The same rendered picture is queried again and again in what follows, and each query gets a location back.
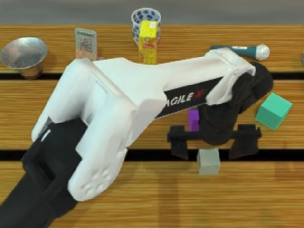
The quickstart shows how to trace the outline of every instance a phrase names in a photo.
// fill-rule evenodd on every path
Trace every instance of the wooden surface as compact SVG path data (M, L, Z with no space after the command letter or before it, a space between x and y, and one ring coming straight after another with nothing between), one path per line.
M125 57L138 60L137 47L131 39L130 25L81 26L98 34L98 51L105 58ZM74 58L74 28L76 26L0 26L0 47L12 39L36 36L43 39L49 54L45 72L62 72ZM198 57L210 45L257 45L265 43L271 49L270 58L263 62L272 72L303 71L300 61L304 43L304 26L221 26L221 25L162 25L158 46L159 62ZM0 66L0 72L11 72ZM27 149L31 145L31 130L46 104L56 81L0 81L0 149ZM278 131L262 126L260 148L303 148L304 118L303 82L275 81L274 92L294 103L290 114ZM238 123L255 123L254 116L261 102L242 114ZM132 149L169 148L166 134L171 125L187 125L187 113L182 112L153 122ZM205 146L189 142L189 148ZM231 142L222 148L229 148Z
M304 162L125 162L113 185L51 228L303 228ZM0 163L0 202L23 175Z
M1 149L26 149L31 131L56 81L0 81L0 145ZM304 147L304 81L275 81L273 91L293 104L289 115L277 131L254 120L260 100L239 116L237 124L256 124L262 129L260 148L286 149ZM156 120L143 132L131 149L168 149L166 135L172 125L187 125L187 112ZM230 148L233 141L221 146ZM190 149L206 147L203 141L189 141Z

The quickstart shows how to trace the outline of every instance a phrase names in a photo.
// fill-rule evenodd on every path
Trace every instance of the purple block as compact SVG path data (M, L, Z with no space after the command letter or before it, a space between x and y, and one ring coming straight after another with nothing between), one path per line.
M188 110L188 126L190 132L197 132L199 130L198 110Z

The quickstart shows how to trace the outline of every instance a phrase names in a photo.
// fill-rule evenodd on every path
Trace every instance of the metal bowl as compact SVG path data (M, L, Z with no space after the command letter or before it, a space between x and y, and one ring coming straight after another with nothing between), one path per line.
M22 37L8 43L1 51L1 62L10 69L19 70L24 77L38 77L48 49L36 37Z

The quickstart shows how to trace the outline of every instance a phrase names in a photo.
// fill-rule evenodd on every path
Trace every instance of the yellow box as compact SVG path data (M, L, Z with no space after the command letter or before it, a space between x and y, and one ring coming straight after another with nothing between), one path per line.
M157 22L143 20L139 32L139 61L144 64L157 63L156 44Z

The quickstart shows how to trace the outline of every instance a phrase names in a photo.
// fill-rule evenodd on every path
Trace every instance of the gray wall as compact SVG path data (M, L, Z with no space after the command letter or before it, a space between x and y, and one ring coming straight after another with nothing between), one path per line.
M129 23L145 6L166 24L304 24L304 0L0 0L0 24Z

